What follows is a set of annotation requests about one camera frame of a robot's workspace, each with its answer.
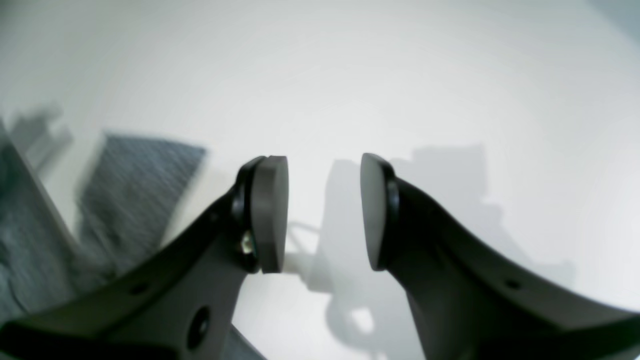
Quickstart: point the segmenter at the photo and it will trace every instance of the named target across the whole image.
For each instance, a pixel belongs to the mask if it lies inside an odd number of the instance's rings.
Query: white wall
[[[235,325],[271,359],[419,358],[403,291],[369,270],[365,151],[523,266],[640,309],[640,38],[601,5],[5,3],[0,112],[64,110],[45,185],[70,226],[104,131],[210,150],[172,234],[287,155],[287,274],[249,277]]]

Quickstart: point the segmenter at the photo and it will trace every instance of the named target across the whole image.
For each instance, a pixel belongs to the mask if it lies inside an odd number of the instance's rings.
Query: black plastic arm
[[[287,160],[259,157],[175,241],[88,296],[0,329],[21,359],[217,359],[246,274],[279,272]]]
[[[544,280],[468,232],[434,199],[365,154],[369,260],[407,292],[429,360],[635,359],[638,314]]]

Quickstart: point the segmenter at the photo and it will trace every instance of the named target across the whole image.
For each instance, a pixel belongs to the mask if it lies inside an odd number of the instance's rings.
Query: gray disc
[[[397,223],[399,195],[394,169],[378,155],[362,155],[360,195],[369,262],[373,270],[384,270],[388,252],[385,248]]]
[[[281,272],[289,205],[286,156],[270,156],[257,165],[250,203],[253,236],[262,272]]]

